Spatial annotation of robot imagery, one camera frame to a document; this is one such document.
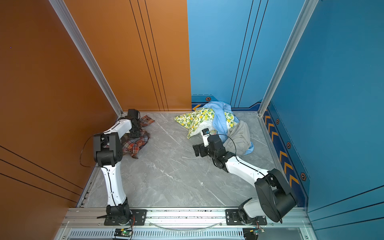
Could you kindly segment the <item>red plaid cloth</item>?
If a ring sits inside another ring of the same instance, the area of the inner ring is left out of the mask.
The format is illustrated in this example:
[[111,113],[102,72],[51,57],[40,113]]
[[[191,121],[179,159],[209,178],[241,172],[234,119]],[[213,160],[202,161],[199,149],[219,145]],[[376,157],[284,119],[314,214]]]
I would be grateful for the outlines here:
[[128,134],[124,134],[121,138],[121,144],[123,149],[123,155],[129,154],[133,159],[138,159],[138,152],[148,143],[151,135],[143,127],[147,127],[155,121],[148,115],[141,117],[139,123],[141,126],[140,135],[137,138],[129,137]]

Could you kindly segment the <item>grey cloth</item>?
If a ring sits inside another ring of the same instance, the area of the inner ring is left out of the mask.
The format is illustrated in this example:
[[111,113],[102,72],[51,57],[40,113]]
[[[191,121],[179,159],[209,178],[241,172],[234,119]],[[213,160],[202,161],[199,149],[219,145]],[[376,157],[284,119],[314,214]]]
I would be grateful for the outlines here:
[[253,152],[254,145],[251,142],[249,126],[244,121],[239,121],[236,126],[229,131],[228,139],[224,142],[224,147],[228,152],[238,156],[248,155]]

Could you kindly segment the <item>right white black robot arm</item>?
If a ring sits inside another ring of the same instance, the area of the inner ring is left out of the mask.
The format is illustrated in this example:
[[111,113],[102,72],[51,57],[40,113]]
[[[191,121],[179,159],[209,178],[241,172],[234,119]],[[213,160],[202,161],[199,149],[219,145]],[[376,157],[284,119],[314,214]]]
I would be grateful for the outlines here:
[[238,207],[242,224],[256,224],[261,217],[282,223],[283,217],[297,206],[297,198],[281,171],[248,165],[236,152],[227,151],[218,135],[204,135],[203,143],[193,145],[193,149],[197,157],[210,157],[215,167],[240,177],[255,188],[258,198],[249,198]]

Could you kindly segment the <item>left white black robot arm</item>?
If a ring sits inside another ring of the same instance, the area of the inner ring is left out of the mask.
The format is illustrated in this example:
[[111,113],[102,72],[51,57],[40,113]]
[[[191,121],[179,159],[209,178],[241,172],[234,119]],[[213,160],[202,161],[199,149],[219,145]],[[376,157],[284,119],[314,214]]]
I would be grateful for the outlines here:
[[117,224],[133,226],[134,214],[130,210],[126,193],[123,189],[121,176],[121,161],[123,146],[121,138],[128,134],[138,137],[140,133],[140,112],[135,109],[128,110],[125,117],[119,118],[108,130],[92,135],[93,156],[95,168],[100,168],[104,175],[108,201],[105,225]]

